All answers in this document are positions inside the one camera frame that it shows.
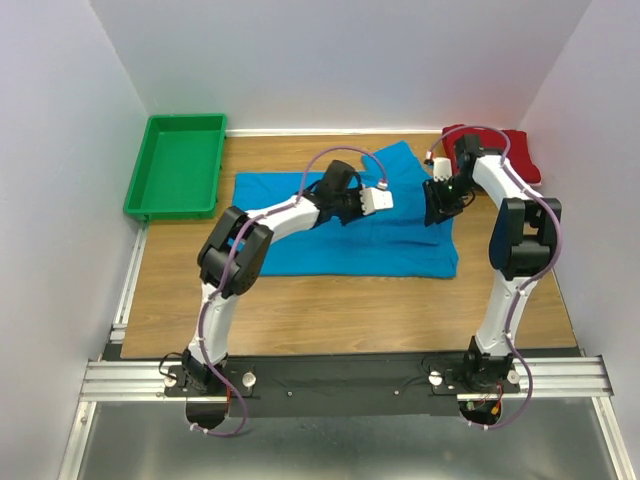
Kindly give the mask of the blue t shirt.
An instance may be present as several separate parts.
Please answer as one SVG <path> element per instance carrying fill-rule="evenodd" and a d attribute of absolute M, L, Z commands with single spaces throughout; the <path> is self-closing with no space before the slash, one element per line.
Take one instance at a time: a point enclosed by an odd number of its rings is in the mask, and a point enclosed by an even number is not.
<path fill-rule="evenodd" d="M 375 153 L 390 181 L 394 207 L 343 226 L 336 218 L 269 248 L 263 276 L 456 276 L 453 222 L 424 225 L 422 188 L 429 175 L 400 141 Z"/>

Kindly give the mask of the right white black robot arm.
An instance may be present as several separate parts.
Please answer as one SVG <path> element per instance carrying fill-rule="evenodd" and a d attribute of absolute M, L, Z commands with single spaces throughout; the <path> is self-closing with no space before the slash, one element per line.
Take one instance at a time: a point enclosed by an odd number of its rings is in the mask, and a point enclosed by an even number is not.
<path fill-rule="evenodd" d="M 486 315 L 461 366 L 450 375 L 469 392 L 487 392 L 508 379 L 526 303 L 558 260 L 562 206 L 530 187 L 511 166 L 506 150 L 485 148 L 476 135 L 456 141 L 454 159 L 428 153 L 425 163 L 432 170 L 423 184 L 426 225 L 463 213 L 476 189 L 498 210 L 488 247 L 494 283 Z"/>

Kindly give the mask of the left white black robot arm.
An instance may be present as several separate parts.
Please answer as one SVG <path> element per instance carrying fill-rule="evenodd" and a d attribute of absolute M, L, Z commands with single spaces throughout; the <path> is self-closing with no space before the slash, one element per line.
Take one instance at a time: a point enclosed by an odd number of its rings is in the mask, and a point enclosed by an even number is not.
<path fill-rule="evenodd" d="M 227 386 L 221 363 L 241 295 L 256 282 L 272 244 L 310 231 L 336 218 L 347 225 L 374 214 L 381 201 L 391 206 L 386 189 L 365 187 L 348 164 L 334 160 L 322 178 L 289 199 L 258 210 L 227 208 L 202 246 L 201 306 L 194 335 L 181 356 L 188 384 L 201 395 Z"/>

